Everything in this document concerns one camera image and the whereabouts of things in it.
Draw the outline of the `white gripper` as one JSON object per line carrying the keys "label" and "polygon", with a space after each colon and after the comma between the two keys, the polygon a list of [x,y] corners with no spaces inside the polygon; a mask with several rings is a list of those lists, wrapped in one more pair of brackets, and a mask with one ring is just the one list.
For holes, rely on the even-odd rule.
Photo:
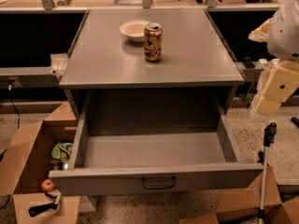
{"label": "white gripper", "polygon": [[[267,42],[271,20],[268,19],[251,31],[249,40]],[[273,115],[280,104],[285,102],[299,88],[299,63],[286,61],[278,63],[271,71],[263,89],[262,96],[256,95],[252,100],[252,110],[263,116]]]}

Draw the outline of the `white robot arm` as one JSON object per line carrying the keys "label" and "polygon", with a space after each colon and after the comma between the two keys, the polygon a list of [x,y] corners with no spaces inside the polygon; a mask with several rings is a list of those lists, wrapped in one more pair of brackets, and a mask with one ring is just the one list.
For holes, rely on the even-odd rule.
{"label": "white robot arm", "polygon": [[268,53],[278,59],[261,72],[250,105],[251,117],[260,120],[272,116],[299,88],[299,0],[285,0],[249,39],[265,41]]}

